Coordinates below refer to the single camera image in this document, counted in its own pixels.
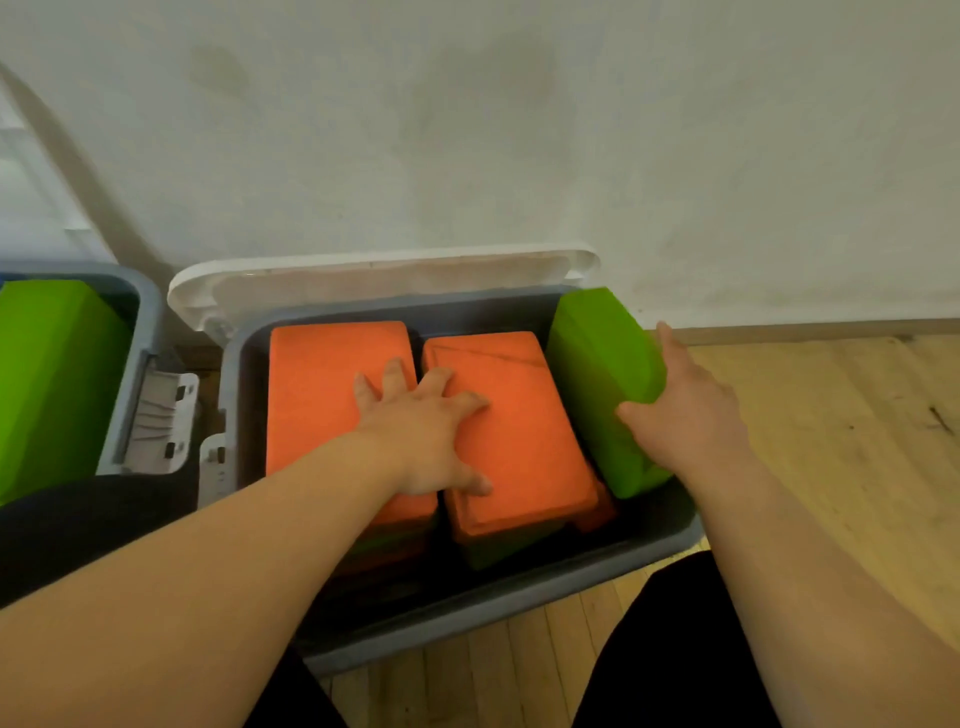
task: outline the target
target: forearm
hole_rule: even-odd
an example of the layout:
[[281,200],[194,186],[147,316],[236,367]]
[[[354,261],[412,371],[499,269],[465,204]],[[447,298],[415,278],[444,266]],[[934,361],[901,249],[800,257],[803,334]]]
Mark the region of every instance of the forearm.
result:
[[391,467],[348,435],[3,610],[7,719],[242,723]]
[[759,461],[687,483],[785,726],[952,724],[957,655]]

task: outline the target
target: black pants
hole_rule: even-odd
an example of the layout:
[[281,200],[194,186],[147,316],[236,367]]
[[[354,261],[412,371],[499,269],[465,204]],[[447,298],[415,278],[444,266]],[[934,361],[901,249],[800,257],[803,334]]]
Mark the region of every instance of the black pants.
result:
[[[181,518],[196,501],[188,479],[125,475],[0,508],[0,607]],[[713,556],[704,552],[650,577],[597,659],[573,724],[700,726],[721,718],[780,725]],[[287,649],[247,725],[345,723]]]

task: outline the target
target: wrist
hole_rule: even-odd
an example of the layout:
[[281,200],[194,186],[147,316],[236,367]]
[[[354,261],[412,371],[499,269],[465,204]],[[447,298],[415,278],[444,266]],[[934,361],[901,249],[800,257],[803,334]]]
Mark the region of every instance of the wrist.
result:
[[318,477],[327,483],[343,482],[354,495],[376,500],[378,507],[395,496],[408,477],[402,453],[391,448],[386,438],[366,430],[341,435],[296,465],[311,472],[312,482]]

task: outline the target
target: left hand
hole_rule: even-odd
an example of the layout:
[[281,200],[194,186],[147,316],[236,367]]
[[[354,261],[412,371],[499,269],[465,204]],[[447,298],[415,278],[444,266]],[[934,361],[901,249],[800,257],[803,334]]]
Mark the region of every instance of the left hand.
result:
[[407,389],[399,359],[391,359],[383,371],[383,397],[362,374],[353,381],[353,395],[360,408],[357,434],[377,439],[384,456],[403,463],[399,492],[408,496],[458,488],[472,496],[486,496],[490,481],[464,463],[453,449],[457,427],[490,402],[474,392],[444,397],[453,377],[445,367],[431,369],[414,390]]

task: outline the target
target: white lid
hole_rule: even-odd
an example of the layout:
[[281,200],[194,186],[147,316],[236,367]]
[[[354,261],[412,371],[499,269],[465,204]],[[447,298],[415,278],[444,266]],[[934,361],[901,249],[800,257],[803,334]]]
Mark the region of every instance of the white lid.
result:
[[170,281],[167,303],[188,326],[225,345],[254,317],[279,308],[394,296],[583,285],[599,264],[586,245],[289,255],[213,260]]

